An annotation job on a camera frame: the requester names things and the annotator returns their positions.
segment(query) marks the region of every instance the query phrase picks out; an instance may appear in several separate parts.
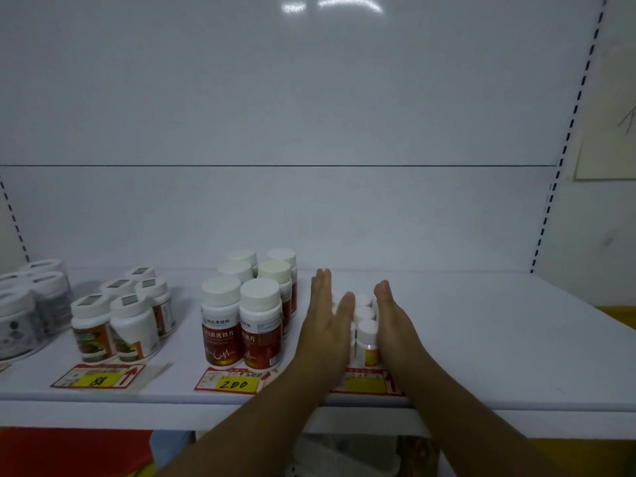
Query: hand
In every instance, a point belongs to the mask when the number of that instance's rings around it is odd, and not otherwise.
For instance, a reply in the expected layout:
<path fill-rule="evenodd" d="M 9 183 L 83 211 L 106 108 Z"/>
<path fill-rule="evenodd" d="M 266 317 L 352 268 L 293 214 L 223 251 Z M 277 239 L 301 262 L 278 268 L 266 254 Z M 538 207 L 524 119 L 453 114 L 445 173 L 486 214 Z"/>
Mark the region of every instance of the hand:
<path fill-rule="evenodd" d="M 382 362 L 397 385 L 408 393 L 409 377 L 420 371 L 421 365 L 436 364 L 424 349 L 413 323 L 402 308 L 393 300 L 389 282 L 384 280 L 373 291 L 380 312 L 378 346 Z"/>
<path fill-rule="evenodd" d="M 325 394 L 338 384 L 349 362 L 350 327 L 355 309 L 355 296 L 348 292 L 334 315 L 331 298 L 331 272 L 318 270 L 312 278 L 309 310 L 291 363 L 311 375 Z"/>

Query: supplement bottle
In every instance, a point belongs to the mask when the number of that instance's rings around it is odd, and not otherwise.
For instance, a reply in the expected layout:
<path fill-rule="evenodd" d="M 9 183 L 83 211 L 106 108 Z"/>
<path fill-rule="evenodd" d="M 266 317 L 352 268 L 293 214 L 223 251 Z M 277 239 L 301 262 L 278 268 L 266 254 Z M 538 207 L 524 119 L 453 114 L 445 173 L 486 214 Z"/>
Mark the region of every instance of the supplement bottle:
<path fill-rule="evenodd" d="M 47 335 L 59 333 L 71 327 L 71 302 L 69 284 L 64 273 L 36 273 L 29 277 L 28 288 L 36 300 L 37 309 Z"/>
<path fill-rule="evenodd" d="M 373 305 L 373 298 L 368 294 L 356 293 L 355 294 L 355 307 L 368 306 L 371 308 Z"/>
<path fill-rule="evenodd" d="M 135 292 L 136 284 L 137 281 L 133 279 L 111 279 L 99 285 L 99 292 L 107 294 L 112 298 L 126 296 L 127 294 Z"/>
<path fill-rule="evenodd" d="M 156 278 L 155 269 L 148 266 L 138 266 L 126 271 L 124 278 L 135 281 Z"/>
<path fill-rule="evenodd" d="M 218 270 L 222 275 L 235 276 L 241 283 L 254 278 L 252 266 L 247 261 L 225 261 L 219 264 Z"/>
<path fill-rule="evenodd" d="M 205 359 L 216 369 L 227 369 L 243 361 L 240 328 L 241 282 L 222 275 L 203 281 L 201 320 Z"/>
<path fill-rule="evenodd" d="M 355 337 L 355 365 L 360 368 L 374 368 L 380 364 L 377 346 L 378 322 L 363 320 L 357 323 Z"/>
<path fill-rule="evenodd" d="M 0 275 L 0 290 L 25 287 L 28 285 L 27 280 L 35 273 L 29 273 L 26 271 L 18 271 L 16 273 L 4 273 Z"/>
<path fill-rule="evenodd" d="M 351 336 L 349 344 L 349 364 L 355 365 L 355 323 L 353 321 L 351 322 Z"/>
<path fill-rule="evenodd" d="M 119 359 L 139 363 L 159 350 L 159 334 L 150 303 L 144 296 L 127 294 L 111 302 L 111 327 Z"/>
<path fill-rule="evenodd" d="M 258 276 L 258 260 L 256 258 L 256 251 L 251 249 L 239 249 L 238 251 L 231 251 L 225 255 L 228 261 L 247 261 L 252 266 L 252 276 L 256 278 Z"/>
<path fill-rule="evenodd" d="M 163 278 L 150 278 L 135 285 L 137 294 L 146 296 L 153 308 L 159 338 L 170 335 L 177 324 L 172 316 L 171 293 Z"/>
<path fill-rule="evenodd" d="M 369 306 L 358 306 L 354 310 L 354 323 L 358 324 L 364 320 L 375 320 L 375 311 Z"/>
<path fill-rule="evenodd" d="M 276 368 L 282 357 L 281 287 L 271 279 L 250 280 L 240 289 L 245 364 L 257 372 Z"/>
<path fill-rule="evenodd" d="M 258 267 L 259 278 L 269 278 L 281 286 L 282 337 L 286 338 L 291 328 L 291 267 L 286 261 L 270 259 Z"/>
<path fill-rule="evenodd" d="M 288 248 L 274 248 L 267 252 L 267 257 L 285 261 L 291 266 L 291 316 L 294 317 L 298 309 L 298 266 L 296 265 L 296 252 Z"/>
<path fill-rule="evenodd" d="M 68 297 L 69 301 L 74 300 L 73 290 L 71 288 L 71 283 L 69 282 L 69 276 L 66 272 L 66 267 L 61 259 L 42 259 L 41 261 L 33 261 L 32 263 L 25 264 L 20 268 L 21 272 L 26 273 L 50 273 L 50 272 L 59 272 L 64 274 L 64 278 L 66 278 L 66 284 L 68 286 Z"/>
<path fill-rule="evenodd" d="M 26 358 L 44 348 L 47 341 L 28 289 L 0 291 L 0 363 Z"/>
<path fill-rule="evenodd" d="M 111 297 L 91 294 L 71 304 L 71 327 L 84 363 L 104 363 L 117 356 L 111 320 Z"/>

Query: white bottle cap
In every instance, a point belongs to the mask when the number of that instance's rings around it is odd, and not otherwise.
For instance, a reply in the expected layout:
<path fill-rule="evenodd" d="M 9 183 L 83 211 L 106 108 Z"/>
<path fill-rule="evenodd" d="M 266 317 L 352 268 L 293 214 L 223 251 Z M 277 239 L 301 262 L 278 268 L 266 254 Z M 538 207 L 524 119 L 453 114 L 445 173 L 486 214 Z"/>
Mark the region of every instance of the white bottle cap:
<path fill-rule="evenodd" d="M 168 292 L 168 283 L 163 278 L 148 278 L 138 281 L 135 291 L 146 297 L 157 297 Z"/>
<path fill-rule="evenodd" d="M 364 345 L 375 345 L 378 337 L 378 322 L 363 320 L 356 324 L 357 340 Z"/>
<path fill-rule="evenodd" d="M 258 266 L 258 277 L 273 279 L 284 284 L 291 281 L 291 266 L 287 261 L 270 259 Z"/>
<path fill-rule="evenodd" d="M 280 302 L 281 285 L 273 279 L 257 278 L 240 287 L 240 305 L 248 311 L 269 311 Z"/>
<path fill-rule="evenodd" d="M 66 274 L 66 268 L 64 267 L 64 263 L 61 259 L 42 259 L 41 261 L 33 261 L 32 263 L 22 266 L 20 271 L 31 273 L 59 271 Z"/>
<path fill-rule="evenodd" d="M 254 277 L 252 265 L 247 261 L 225 261 L 219 264 L 219 272 L 224 275 L 235 276 L 242 283 Z"/>
<path fill-rule="evenodd" d="M 125 272 L 126 279 L 142 281 L 145 279 L 155 278 L 155 269 L 150 266 L 137 266 Z"/>
<path fill-rule="evenodd" d="M 228 261 L 247 261 L 250 266 L 255 266 L 258 264 L 258 260 L 256 259 L 256 251 L 252 251 L 251 249 L 239 249 L 237 251 L 231 251 L 225 255 L 228 258 Z"/>
<path fill-rule="evenodd" d="M 99 291 L 111 296 L 124 296 L 125 294 L 135 292 L 136 283 L 135 280 L 127 278 L 111 279 L 110 281 L 100 284 Z"/>
<path fill-rule="evenodd" d="M 146 296 L 137 293 L 130 293 L 125 296 L 118 296 L 111 301 L 111 310 L 117 318 L 130 318 L 137 316 L 150 308 Z"/>
<path fill-rule="evenodd" d="M 27 278 L 28 288 L 39 296 L 68 291 L 69 284 L 64 273 L 58 271 L 49 271 L 45 273 L 36 273 Z"/>
<path fill-rule="evenodd" d="M 276 247 L 267 252 L 267 257 L 287 261 L 292 268 L 296 266 L 296 252 L 293 249 Z"/>
<path fill-rule="evenodd" d="M 240 279 L 221 275 L 203 281 L 203 304 L 207 306 L 229 306 L 240 301 Z"/>
<path fill-rule="evenodd" d="M 0 317 L 21 311 L 31 311 L 35 307 L 36 303 L 27 288 L 12 288 L 0 291 Z"/>
<path fill-rule="evenodd" d="M 375 320 L 375 311 L 369 306 L 358 306 L 354 311 L 354 321 L 360 323 L 364 320 Z"/>
<path fill-rule="evenodd" d="M 71 303 L 71 313 L 75 318 L 94 318 L 111 310 L 112 297 L 95 293 L 76 299 Z"/>
<path fill-rule="evenodd" d="M 368 294 L 356 293 L 355 294 L 355 307 L 358 306 L 369 306 L 373 304 L 373 298 Z"/>
<path fill-rule="evenodd" d="M 33 276 L 35 273 L 18 271 L 15 273 L 4 273 L 0 275 L 0 289 L 16 288 L 18 286 L 25 286 L 27 279 Z"/>

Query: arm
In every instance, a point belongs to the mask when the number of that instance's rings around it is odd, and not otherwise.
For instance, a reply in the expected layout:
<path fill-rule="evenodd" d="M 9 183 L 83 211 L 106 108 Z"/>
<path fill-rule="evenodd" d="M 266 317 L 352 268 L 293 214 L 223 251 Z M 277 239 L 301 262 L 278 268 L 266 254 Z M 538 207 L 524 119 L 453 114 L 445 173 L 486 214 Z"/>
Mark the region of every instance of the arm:
<path fill-rule="evenodd" d="M 312 278 L 309 311 L 280 377 L 157 473 L 157 477 L 274 476 L 306 421 L 338 383 L 349 359 L 355 298 L 331 312 L 331 272 Z"/>
<path fill-rule="evenodd" d="M 382 359 L 459 477 L 568 475 L 433 360 L 388 281 L 375 295 Z"/>

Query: jar lid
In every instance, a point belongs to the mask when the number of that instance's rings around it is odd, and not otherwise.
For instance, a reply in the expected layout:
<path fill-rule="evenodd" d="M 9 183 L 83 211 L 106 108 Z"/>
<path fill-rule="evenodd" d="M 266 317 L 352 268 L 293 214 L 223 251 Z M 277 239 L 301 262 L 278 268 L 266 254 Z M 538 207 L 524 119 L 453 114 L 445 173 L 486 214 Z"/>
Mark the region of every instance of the jar lid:
<path fill-rule="evenodd" d="M 267 257 L 287 261 L 292 268 L 296 266 L 296 252 L 293 249 L 275 247 L 267 252 Z"/>
<path fill-rule="evenodd" d="M 291 266 L 287 261 L 269 259 L 258 266 L 258 277 L 273 279 L 285 284 L 291 281 Z"/>
<path fill-rule="evenodd" d="M 281 302 L 281 285 L 269 278 L 257 278 L 240 287 L 240 305 L 253 312 L 269 311 Z"/>
<path fill-rule="evenodd" d="M 378 337 L 378 322 L 363 320 L 356 323 L 357 340 L 364 345 L 375 345 Z"/>
<path fill-rule="evenodd" d="M 58 271 L 36 273 L 27 278 L 27 282 L 28 288 L 39 296 L 69 289 L 65 274 Z"/>
<path fill-rule="evenodd" d="M 254 277 L 252 265 L 247 261 L 224 261 L 219 264 L 219 272 L 224 275 L 235 276 L 242 283 Z"/>
<path fill-rule="evenodd" d="M 228 261 L 247 261 L 251 266 L 258 264 L 256 259 L 256 251 L 251 249 L 238 249 L 236 251 L 230 251 L 225 255 Z"/>
<path fill-rule="evenodd" d="M 143 281 L 145 279 L 155 278 L 155 269 L 150 266 L 138 266 L 125 272 L 127 279 L 135 281 Z"/>
<path fill-rule="evenodd" d="M 27 288 L 11 288 L 0 291 L 0 317 L 36 308 L 33 296 Z"/>
<path fill-rule="evenodd" d="M 49 271 L 59 271 L 66 274 L 66 268 L 61 259 L 42 259 L 40 261 L 33 261 L 29 264 L 25 264 L 20 268 L 20 271 L 26 271 L 31 273 L 45 273 Z"/>
<path fill-rule="evenodd" d="M 355 294 L 355 307 L 358 306 L 369 306 L 371 307 L 373 303 L 373 298 L 368 294 L 356 293 Z"/>
<path fill-rule="evenodd" d="M 202 301 L 208 306 L 228 306 L 240 301 L 240 279 L 221 275 L 201 283 Z"/>
<path fill-rule="evenodd" d="M 135 291 L 147 297 L 157 297 L 168 292 L 168 283 L 163 278 L 145 279 L 137 282 Z"/>
<path fill-rule="evenodd" d="M 94 318 L 105 315 L 111 310 L 112 297 L 103 293 L 90 294 L 71 303 L 74 318 Z"/>
<path fill-rule="evenodd" d="M 130 318 L 137 316 L 150 308 L 146 296 L 137 293 L 118 296 L 111 301 L 113 316 L 117 318 Z"/>
<path fill-rule="evenodd" d="M 360 323 L 364 320 L 375 320 L 375 311 L 369 306 L 358 306 L 354 310 L 354 321 Z"/>
<path fill-rule="evenodd" d="M 123 296 L 135 292 L 135 280 L 128 278 L 111 279 L 99 285 L 100 292 L 111 296 Z"/>
<path fill-rule="evenodd" d="M 27 284 L 27 279 L 35 273 L 18 271 L 15 273 L 4 273 L 0 275 L 0 289 L 16 288 Z"/>

